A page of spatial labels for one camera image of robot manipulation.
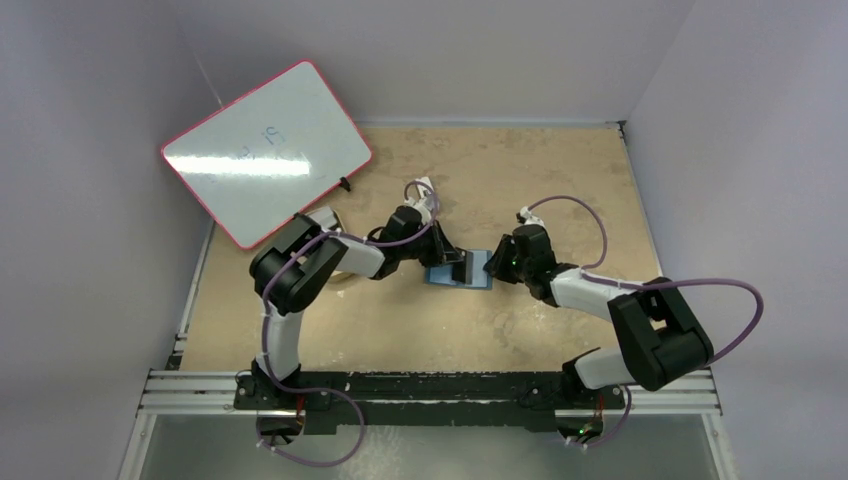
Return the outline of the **blue card holder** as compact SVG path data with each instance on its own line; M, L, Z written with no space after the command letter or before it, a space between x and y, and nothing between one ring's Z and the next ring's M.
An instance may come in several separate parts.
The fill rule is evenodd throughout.
M472 290L491 290L492 277L485 271L485 264L491 259L490 250L463 250L458 262L429 267L425 270L425 283Z

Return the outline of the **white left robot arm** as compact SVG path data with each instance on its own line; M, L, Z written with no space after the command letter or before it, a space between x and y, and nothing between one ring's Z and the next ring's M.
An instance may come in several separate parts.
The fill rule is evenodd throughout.
M383 226L362 238L331 230L297 214L249 267L263 305L260 351L253 367L265 377L259 395L272 408L284 409L297 399L291 375L300 366L299 339L305 310L336 272L370 280L395 273L401 262L425 268L463 263L468 253L454 246L438 220L435 205L423 200L397 207Z

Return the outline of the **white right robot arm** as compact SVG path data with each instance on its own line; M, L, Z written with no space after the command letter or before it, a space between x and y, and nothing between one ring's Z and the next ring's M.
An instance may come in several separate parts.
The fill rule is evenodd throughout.
M714 355L705 330L668 279L630 287L615 279L591 281L579 266L557 260L538 221L526 220L503 235L484 269L499 281L525 285L549 306L612 324L616 347L591 350L563 365L561 392L573 406L588 405L608 386L637 384L657 391L704 367Z

